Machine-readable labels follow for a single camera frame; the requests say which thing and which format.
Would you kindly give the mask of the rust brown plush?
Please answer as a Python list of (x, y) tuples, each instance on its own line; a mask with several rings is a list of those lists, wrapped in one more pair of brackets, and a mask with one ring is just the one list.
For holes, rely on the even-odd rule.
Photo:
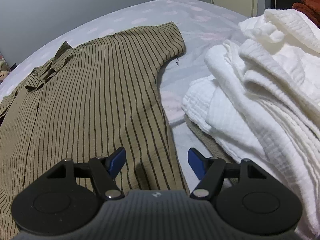
[(320, 0), (300, 0), (292, 5), (295, 9), (307, 16), (318, 28), (320, 25)]

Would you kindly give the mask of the polka dot bed sheet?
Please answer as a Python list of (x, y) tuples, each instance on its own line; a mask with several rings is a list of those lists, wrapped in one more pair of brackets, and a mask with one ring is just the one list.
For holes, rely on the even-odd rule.
[(186, 52), (161, 68), (157, 84), (180, 166), (192, 190), (199, 181), (188, 164), (187, 152), (195, 147), (205, 156), (210, 153), (188, 128), (181, 102), (191, 81), (210, 74), (204, 64), (209, 48), (225, 40), (237, 44), (244, 41), (238, 28), (244, 19), (226, 8), (196, 0), (156, 0), (121, 9), (82, 24), (32, 53), (2, 82), (1, 96), (9, 95), (34, 68), (52, 58), (63, 42), (76, 47), (135, 26), (174, 22), (183, 36)]

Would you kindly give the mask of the white textured blanket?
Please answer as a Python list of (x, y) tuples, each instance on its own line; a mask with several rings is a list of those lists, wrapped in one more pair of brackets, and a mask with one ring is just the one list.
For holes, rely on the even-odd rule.
[(297, 232), (319, 239), (319, 28), (293, 9), (267, 9), (239, 24), (190, 83), (188, 118), (235, 161), (244, 158), (290, 188), (303, 204)]

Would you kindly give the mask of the olive striped button shirt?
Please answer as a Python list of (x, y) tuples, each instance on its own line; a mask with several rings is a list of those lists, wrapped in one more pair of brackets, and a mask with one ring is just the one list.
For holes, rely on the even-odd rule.
[(84, 163), (123, 147), (124, 192), (186, 189), (157, 88), (161, 67), (184, 51), (173, 22), (63, 43), (2, 99), (1, 239), (18, 232), (15, 196), (65, 158)]

